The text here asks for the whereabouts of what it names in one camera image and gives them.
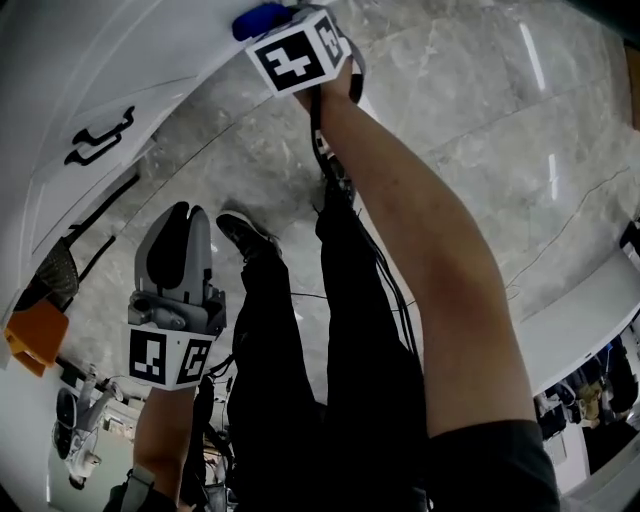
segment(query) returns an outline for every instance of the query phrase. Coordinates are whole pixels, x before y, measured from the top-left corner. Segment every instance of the person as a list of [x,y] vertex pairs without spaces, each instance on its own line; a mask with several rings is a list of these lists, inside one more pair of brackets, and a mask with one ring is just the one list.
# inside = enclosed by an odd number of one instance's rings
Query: person
[[198,395],[193,402],[193,419],[189,451],[184,463],[180,500],[188,506],[206,503],[204,484],[206,467],[204,461],[204,434],[213,414],[214,387],[210,377],[203,377],[198,386]]
[[[276,241],[221,213],[216,223],[245,261],[228,404],[239,510],[559,510],[496,261],[455,194],[351,102],[350,83],[347,64],[322,85],[322,133],[413,293],[424,375],[344,190],[329,185],[316,226],[331,310],[321,421]],[[309,92],[297,97],[309,111]],[[153,488],[136,510],[175,510],[193,396],[151,390],[134,464]],[[119,510],[133,481],[105,510]]]
[[54,438],[58,455],[64,460],[69,471],[69,483],[79,491],[84,489],[87,478],[102,462],[93,450],[98,441],[97,430],[104,409],[109,400],[123,399],[120,387],[112,381],[108,383],[100,398],[91,405],[91,394],[96,384],[96,368],[91,366],[77,403],[67,388],[58,391]]
[[567,385],[575,392],[580,409],[580,426],[596,428],[600,424],[600,408],[603,396],[602,371],[600,363],[593,358],[583,367],[578,368],[565,379]]
[[600,351],[600,359],[605,367],[605,378],[610,391],[609,407],[612,421],[618,421],[621,415],[628,414],[638,399],[638,377],[631,370],[627,349],[620,336]]

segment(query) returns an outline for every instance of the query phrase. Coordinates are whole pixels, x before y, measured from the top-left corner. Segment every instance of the wire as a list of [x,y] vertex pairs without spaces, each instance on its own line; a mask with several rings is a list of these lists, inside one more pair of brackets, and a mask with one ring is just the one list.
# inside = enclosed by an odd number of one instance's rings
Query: wire
[[96,252],[91,258],[91,260],[89,260],[89,263],[87,263],[87,266],[82,271],[82,274],[80,274],[80,277],[78,277],[79,283],[84,281],[84,279],[89,275],[89,272],[91,272],[91,269],[95,267],[96,263],[98,263],[98,260],[102,257],[102,255],[105,252],[107,252],[107,249],[111,247],[115,241],[116,241],[116,237],[112,235],[111,237],[109,237],[109,240],[107,240],[104,243],[104,245],[100,247],[100,249],[98,249],[98,252]]
[[[314,293],[299,293],[299,292],[291,292],[291,295],[294,295],[296,297],[313,297],[315,299],[324,299],[324,300],[329,300],[327,297],[325,297],[324,295],[316,295]],[[407,307],[412,306],[413,304],[415,304],[416,301],[415,299],[412,300],[411,302],[407,303]],[[392,313],[397,313],[398,311],[400,311],[399,309],[392,309],[391,312]]]
[[89,229],[95,221],[97,221],[107,209],[116,202],[116,200],[124,194],[127,190],[129,190],[133,185],[135,185],[140,180],[140,175],[136,174],[133,178],[127,181],[124,185],[122,185],[118,190],[116,190],[113,194],[111,194],[96,210],[89,215],[82,223],[74,224],[74,232],[70,235],[64,237],[65,242],[67,243],[67,247],[71,247],[75,241],[80,238],[84,234],[87,229]]
[[[51,431],[51,439],[52,439],[52,440],[54,440],[55,428],[56,428],[56,426],[55,426],[55,423],[54,423],[54,425],[53,425],[53,430]],[[79,429],[77,429],[77,428],[75,428],[75,427],[74,427],[74,428],[72,429],[72,431],[71,431],[71,446],[69,447],[69,453],[67,453],[67,457],[65,458],[65,460],[67,460],[67,459],[68,459],[69,457],[71,457],[72,455],[75,455],[75,454],[76,454],[76,453],[78,453],[80,450],[82,450],[82,449],[84,448],[84,445],[85,445],[85,444],[87,444],[87,441],[89,440],[89,438],[90,438],[90,437],[93,435],[93,433],[95,432],[95,434],[96,434],[96,442],[93,444],[93,448],[91,448],[91,452],[92,452],[92,453],[94,453],[94,451],[95,451],[95,449],[96,449],[96,446],[98,446],[98,438],[99,438],[99,432],[98,432],[98,430],[99,430],[99,428],[100,428],[100,425],[99,425],[99,424],[98,424],[98,425],[96,425],[96,426],[94,427],[94,429],[93,429],[91,432],[89,432],[89,435],[87,435],[87,436],[82,440],[82,444],[81,444],[80,446],[78,446],[77,448],[75,448],[75,449],[74,449],[74,447],[73,447],[73,438],[74,438],[76,435],[78,435],[78,437],[80,437],[80,436],[79,436],[79,434],[76,434],[76,431],[77,431],[77,430],[79,430]]]
[[227,402],[229,401],[229,391],[224,399],[224,405],[222,406],[222,416],[220,418],[220,432],[224,432],[224,412],[227,410]]
[[106,379],[104,379],[102,381],[102,386],[106,386],[107,384],[109,384],[109,382],[111,382],[112,380],[115,379],[129,379],[129,377],[127,377],[126,375],[114,375],[112,377],[107,377]]
[[[217,366],[214,366],[213,368],[211,368],[207,372],[207,375],[209,375],[215,382],[215,379],[219,379],[220,377],[224,376],[225,373],[227,373],[227,371],[229,370],[229,367],[231,366],[231,363],[233,363],[234,361],[235,361],[235,356],[233,352],[231,352],[231,354],[229,354],[224,361],[222,361]],[[224,369],[223,372],[216,375],[216,372],[222,369]]]
[[[313,148],[313,154],[316,157],[318,165],[320,166],[320,169],[327,180],[327,186],[335,187],[336,190],[340,190],[338,179],[334,174],[333,170],[331,169],[331,164],[329,163],[328,149],[325,148],[323,139],[322,139],[321,107],[322,107],[321,90],[320,90],[320,86],[316,85],[311,89],[311,109],[310,109],[311,146]],[[337,194],[337,197],[341,198],[339,200],[343,200],[345,204],[348,206],[348,211],[350,211],[353,214],[365,241],[374,252],[376,264],[380,269],[380,272],[384,280],[387,282],[387,284],[391,288],[391,292],[394,298],[396,299],[396,303],[398,304],[397,312],[400,315],[400,324],[402,326],[402,333],[404,335],[405,345],[409,353],[415,358],[415,360],[418,362],[418,365],[419,365],[420,357],[418,355],[418,349],[416,346],[415,336],[413,333],[413,326],[411,324],[411,318],[409,316],[408,304],[406,303],[404,296],[402,295],[402,291],[400,290],[398,283],[396,282],[396,280],[393,277],[393,274],[391,273],[387,260],[384,254],[382,253],[380,247],[378,247],[378,245],[375,243],[375,241],[373,240],[369,232],[366,230],[366,228],[362,224],[362,221],[360,220],[359,215],[356,214],[353,208],[351,207],[351,204],[348,201],[346,195]],[[427,509],[429,511],[432,510],[431,500],[429,499],[428,492],[427,492]]]
[[297,296],[297,297],[314,297],[316,299],[324,299],[324,300],[328,300],[327,297],[325,297],[324,295],[316,295],[315,293],[298,293],[298,292],[291,292],[291,295]]

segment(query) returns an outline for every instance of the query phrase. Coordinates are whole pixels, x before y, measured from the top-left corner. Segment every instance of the fiducial marker cube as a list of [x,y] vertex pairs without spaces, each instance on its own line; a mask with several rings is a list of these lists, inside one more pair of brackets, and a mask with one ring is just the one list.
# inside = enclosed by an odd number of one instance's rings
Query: fiducial marker cube
[[200,384],[216,337],[129,325],[124,329],[122,375],[146,386],[173,391]]
[[351,53],[329,14],[313,9],[263,34],[246,51],[274,96],[333,80]]

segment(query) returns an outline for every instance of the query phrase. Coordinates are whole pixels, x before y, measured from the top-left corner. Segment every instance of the gray marble floor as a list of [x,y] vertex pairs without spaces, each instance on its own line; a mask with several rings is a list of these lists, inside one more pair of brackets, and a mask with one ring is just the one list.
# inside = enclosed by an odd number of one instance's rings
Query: gray marble floor
[[[561,297],[606,258],[640,204],[640,135],[629,126],[616,35],[556,1],[344,0],[335,10],[367,59],[365,93],[375,115],[478,221],[514,322]],[[279,237],[292,290],[322,295],[310,204],[319,171],[307,122],[291,98],[270,97],[244,55],[187,98],[137,165],[140,182],[73,248],[82,267],[118,235],[68,310],[62,355],[94,363],[105,376],[119,373],[137,244],[180,200],[200,204],[211,219],[228,199],[244,203]],[[366,211],[362,216],[369,223]],[[214,363],[230,350],[244,289],[240,255],[217,228],[212,233],[213,280],[227,292],[229,314]],[[357,300],[358,290],[353,295]],[[322,400],[328,308],[318,298],[292,300]]]

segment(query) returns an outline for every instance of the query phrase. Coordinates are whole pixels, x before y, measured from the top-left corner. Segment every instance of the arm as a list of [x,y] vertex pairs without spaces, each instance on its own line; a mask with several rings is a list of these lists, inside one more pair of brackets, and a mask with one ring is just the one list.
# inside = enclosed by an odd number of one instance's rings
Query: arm
[[153,388],[145,403],[133,444],[133,463],[155,475],[154,488],[176,504],[189,450],[196,388]]
[[478,226],[431,169],[348,99],[345,68],[323,86],[322,133],[418,304],[429,434],[535,421],[502,278]]

